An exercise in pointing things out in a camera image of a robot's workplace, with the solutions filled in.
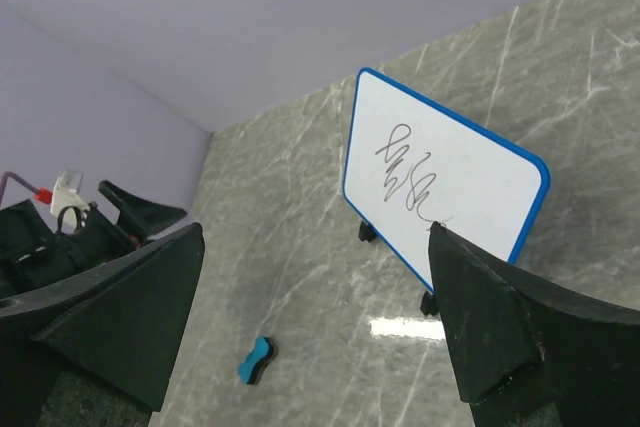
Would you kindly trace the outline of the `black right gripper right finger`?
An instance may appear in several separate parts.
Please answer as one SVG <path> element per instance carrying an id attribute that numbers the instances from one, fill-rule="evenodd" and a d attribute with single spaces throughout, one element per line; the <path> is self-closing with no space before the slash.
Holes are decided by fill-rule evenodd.
<path id="1" fill-rule="evenodd" d="M 515 267 L 439 223 L 428 255 L 475 425 L 638 425 L 638 311 Z"/>

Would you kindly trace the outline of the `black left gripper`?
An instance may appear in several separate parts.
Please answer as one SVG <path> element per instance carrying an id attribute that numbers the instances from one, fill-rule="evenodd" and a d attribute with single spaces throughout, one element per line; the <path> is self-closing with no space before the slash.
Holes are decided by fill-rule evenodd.
<path id="1" fill-rule="evenodd" d="M 81 225 L 72 232 L 63 220 L 51 230 L 34 203 L 25 200 L 1 210 L 1 295 L 30 292 L 127 255 L 187 216 L 187 211 L 137 197 L 108 180 L 98 191 L 119 211 L 112 224 L 92 202 L 66 207 Z"/>

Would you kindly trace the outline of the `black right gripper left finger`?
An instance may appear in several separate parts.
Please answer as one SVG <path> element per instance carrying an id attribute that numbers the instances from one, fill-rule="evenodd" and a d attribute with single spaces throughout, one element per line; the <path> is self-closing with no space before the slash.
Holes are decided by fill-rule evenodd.
<path id="1" fill-rule="evenodd" d="M 1 301 L 1 423 L 33 426 L 70 369 L 161 410 L 205 253 L 193 222 L 132 253 Z"/>

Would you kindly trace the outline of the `blue black whiteboard eraser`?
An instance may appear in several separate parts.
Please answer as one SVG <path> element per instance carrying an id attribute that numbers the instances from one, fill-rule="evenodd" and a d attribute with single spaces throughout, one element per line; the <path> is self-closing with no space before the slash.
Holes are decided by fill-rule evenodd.
<path id="1" fill-rule="evenodd" d="M 278 348 L 272 337 L 259 336 L 245 360 L 237 367 L 237 374 L 243 384 L 256 385 L 264 369 L 276 358 Z"/>

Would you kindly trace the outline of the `blue framed whiteboard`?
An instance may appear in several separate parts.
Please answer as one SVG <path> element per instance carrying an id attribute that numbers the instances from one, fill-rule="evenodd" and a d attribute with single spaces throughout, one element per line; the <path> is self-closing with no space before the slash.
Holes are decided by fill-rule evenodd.
<path id="1" fill-rule="evenodd" d="M 513 263 L 550 187 L 534 153 L 378 71 L 358 73 L 342 192 L 427 290 L 433 224 Z"/>

